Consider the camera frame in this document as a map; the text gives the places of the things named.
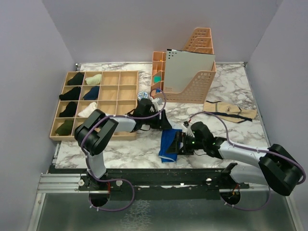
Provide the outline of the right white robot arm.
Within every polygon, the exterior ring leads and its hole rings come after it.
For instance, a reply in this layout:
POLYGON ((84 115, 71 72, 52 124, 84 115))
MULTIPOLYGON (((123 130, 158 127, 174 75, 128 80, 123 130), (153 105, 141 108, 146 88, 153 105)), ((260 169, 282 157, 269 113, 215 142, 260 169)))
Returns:
POLYGON ((242 162, 221 176, 221 183, 232 188, 237 183, 267 185, 276 193, 289 196, 304 177, 303 171, 289 153, 280 145, 265 150, 248 145, 231 143, 226 138, 215 137, 203 122, 188 125, 187 131, 168 129, 162 132, 161 153, 193 155, 203 150, 206 155, 242 162))

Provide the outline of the blue boxer underwear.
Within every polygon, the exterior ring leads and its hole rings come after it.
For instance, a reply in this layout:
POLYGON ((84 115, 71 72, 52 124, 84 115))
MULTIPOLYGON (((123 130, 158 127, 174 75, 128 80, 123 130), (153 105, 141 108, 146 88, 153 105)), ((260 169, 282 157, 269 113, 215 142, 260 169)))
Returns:
POLYGON ((160 151, 158 157, 161 159, 162 163, 174 163, 177 161, 177 154, 175 152, 167 153, 167 150, 173 143, 176 132, 182 131, 181 129, 169 129, 163 130, 160 142, 160 151))

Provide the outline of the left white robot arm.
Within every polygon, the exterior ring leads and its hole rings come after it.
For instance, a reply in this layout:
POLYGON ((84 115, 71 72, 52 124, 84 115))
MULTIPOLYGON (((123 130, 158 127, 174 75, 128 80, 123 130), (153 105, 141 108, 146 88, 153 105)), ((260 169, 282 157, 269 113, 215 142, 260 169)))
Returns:
POLYGON ((75 129, 74 137, 86 157, 87 172, 91 176, 90 185, 101 190, 109 180, 104 176, 107 169, 103 151, 115 132, 133 133, 147 125, 152 129, 172 129, 165 108, 150 99, 138 101, 137 107, 125 115, 109 115, 96 109, 85 122, 75 129))

